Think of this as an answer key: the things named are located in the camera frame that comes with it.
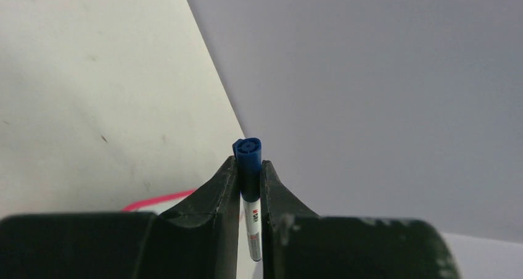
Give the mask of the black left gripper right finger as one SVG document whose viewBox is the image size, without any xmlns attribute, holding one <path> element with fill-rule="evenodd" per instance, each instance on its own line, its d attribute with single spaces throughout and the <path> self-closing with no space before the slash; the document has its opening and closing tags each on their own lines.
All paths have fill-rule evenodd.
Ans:
<svg viewBox="0 0 523 279">
<path fill-rule="evenodd" d="M 265 278 L 460 278 L 443 236 L 429 223 L 391 217 L 328 217 L 261 170 Z"/>
</svg>

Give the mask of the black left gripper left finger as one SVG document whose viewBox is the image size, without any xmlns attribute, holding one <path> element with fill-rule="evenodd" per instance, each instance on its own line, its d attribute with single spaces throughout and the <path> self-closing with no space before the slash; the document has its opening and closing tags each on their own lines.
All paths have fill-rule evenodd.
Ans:
<svg viewBox="0 0 523 279">
<path fill-rule="evenodd" d="M 235 278 L 235 158 L 162 214 L 84 212 L 1 220 L 2 278 Z"/>
</svg>

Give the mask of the white blue whiteboard marker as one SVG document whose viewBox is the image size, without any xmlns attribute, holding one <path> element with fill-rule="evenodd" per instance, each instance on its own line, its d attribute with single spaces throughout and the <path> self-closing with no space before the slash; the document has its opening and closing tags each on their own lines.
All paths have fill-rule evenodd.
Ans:
<svg viewBox="0 0 523 279">
<path fill-rule="evenodd" d="M 247 235 L 247 244 L 249 247 L 250 258 L 258 262 L 262 260 L 262 217 L 261 202 L 248 202 L 243 200 L 244 217 Z"/>
</svg>

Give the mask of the pink framed whiteboard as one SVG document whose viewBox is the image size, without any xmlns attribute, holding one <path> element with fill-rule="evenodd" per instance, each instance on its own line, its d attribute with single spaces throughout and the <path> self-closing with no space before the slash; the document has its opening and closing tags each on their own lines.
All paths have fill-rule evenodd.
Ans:
<svg viewBox="0 0 523 279">
<path fill-rule="evenodd" d="M 181 191 L 175 194 L 158 196 L 151 199 L 140 200 L 124 207 L 122 211 L 148 211 L 161 214 L 169 208 L 177 205 L 192 194 L 195 189 Z M 236 278 L 253 278 L 257 263 L 250 258 L 249 247 L 246 239 L 246 227 L 244 221 L 244 206 L 240 198 L 239 225 L 238 225 L 238 247 L 237 247 L 237 271 Z"/>
</svg>

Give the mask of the blue marker cap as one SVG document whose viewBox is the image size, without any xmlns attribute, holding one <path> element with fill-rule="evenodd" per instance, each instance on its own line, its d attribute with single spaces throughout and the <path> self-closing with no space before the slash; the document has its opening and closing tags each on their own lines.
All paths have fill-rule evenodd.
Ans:
<svg viewBox="0 0 523 279">
<path fill-rule="evenodd" d="M 244 201 L 260 199 L 260 173 L 262 170 L 262 144 L 258 138 L 238 139 L 233 144 L 237 176 Z"/>
</svg>

